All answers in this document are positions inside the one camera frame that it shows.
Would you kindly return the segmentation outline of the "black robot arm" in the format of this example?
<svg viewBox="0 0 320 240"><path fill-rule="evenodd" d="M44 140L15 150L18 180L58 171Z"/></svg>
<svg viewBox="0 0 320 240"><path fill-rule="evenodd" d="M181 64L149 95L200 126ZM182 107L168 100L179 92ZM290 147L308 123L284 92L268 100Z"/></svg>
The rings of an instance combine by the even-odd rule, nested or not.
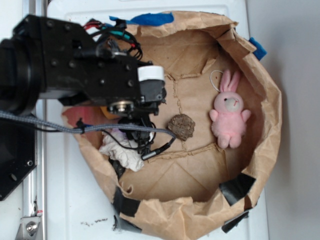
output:
<svg viewBox="0 0 320 240"><path fill-rule="evenodd" d="M117 126L137 143L146 160L155 131L149 116L165 102L164 69L142 61L142 49L126 22L87 26L26 16L0 44L0 116L25 122L39 99L62 105L105 107L120 116Z"/></svg>

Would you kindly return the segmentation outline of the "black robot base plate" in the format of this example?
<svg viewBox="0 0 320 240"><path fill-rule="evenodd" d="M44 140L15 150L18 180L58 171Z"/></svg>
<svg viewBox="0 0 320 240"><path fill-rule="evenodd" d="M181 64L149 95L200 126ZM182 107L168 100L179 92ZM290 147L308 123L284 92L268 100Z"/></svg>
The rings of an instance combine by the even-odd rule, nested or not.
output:
<svg viewBox="0 0 320 240"><path fill-rule="evenodd" d="M4 201L35 168L36 132L0 121L0 200Z"/></svg>

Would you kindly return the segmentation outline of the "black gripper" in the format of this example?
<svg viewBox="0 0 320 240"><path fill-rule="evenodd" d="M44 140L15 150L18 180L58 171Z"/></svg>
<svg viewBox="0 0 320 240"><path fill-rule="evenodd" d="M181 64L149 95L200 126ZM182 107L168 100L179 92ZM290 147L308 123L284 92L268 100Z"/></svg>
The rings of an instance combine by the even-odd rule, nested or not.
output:
<svg viewBox="0 0 320 240"><path fill-rule="evenodd" d="M140 61L137 67L137 82L133 82L131 79L127 82L131 90L134 86L138 87L137 99L121 100L107 106L110 113L121 117L119 124L133 126L130 129L122 128L120 131L124 132L129 140L137 143L138 147L135 150L142 155L157 155L161 152L160 150L150 150L153 138L150 136L151 131L146 128L155 128L150 120L150 114L155 116L159 114L159 105L166 102L167 95L165 80L138 80L138 68L151 65L154 65L151 61Z"/></svg>

